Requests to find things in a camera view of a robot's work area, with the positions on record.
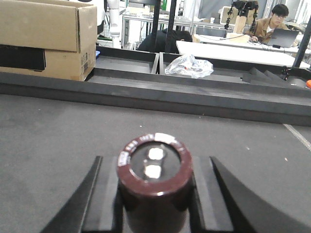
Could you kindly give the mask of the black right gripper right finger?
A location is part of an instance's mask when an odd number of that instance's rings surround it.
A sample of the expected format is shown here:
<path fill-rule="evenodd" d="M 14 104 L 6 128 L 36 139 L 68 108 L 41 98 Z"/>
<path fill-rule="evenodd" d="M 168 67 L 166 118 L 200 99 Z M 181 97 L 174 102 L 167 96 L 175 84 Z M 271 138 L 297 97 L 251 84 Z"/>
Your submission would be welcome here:
<path fill-rule="evenodd" d="M 309 233 L 310 226 L 275 208 L 217 158 L 194 156 L 189 205 L 192 233 Z"/>

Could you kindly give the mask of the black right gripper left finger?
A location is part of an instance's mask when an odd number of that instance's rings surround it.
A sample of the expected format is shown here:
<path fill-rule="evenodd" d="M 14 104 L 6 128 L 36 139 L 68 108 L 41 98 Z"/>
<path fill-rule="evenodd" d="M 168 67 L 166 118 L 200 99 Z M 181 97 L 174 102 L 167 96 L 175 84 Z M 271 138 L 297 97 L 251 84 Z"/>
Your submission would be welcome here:
<path fill-rule="evenodd" d="M 120 233 L 117 158 L 97 156 L 76 191 L 43 233 Z"/>

